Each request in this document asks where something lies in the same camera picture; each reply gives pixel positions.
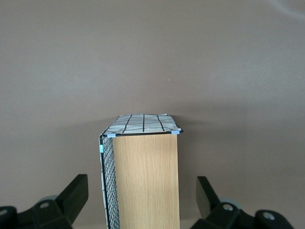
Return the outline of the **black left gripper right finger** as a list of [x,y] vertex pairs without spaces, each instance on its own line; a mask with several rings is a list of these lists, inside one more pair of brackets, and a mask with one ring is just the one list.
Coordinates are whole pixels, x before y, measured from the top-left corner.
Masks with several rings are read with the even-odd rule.
[[291,223],[280,213],[259,210],[250,216],[235,204],[221,202],[207,177],[196,181],[196,203],[201,218],[193,229],[292,229]]

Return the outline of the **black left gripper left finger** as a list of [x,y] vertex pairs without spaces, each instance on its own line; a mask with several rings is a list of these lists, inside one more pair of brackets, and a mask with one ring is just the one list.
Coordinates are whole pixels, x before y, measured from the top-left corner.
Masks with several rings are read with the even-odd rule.
[[2,229],[72,229],[89,196],[88,176],[78,174],[55,199],[44,199],[18,213],[14,206],[1,206]]

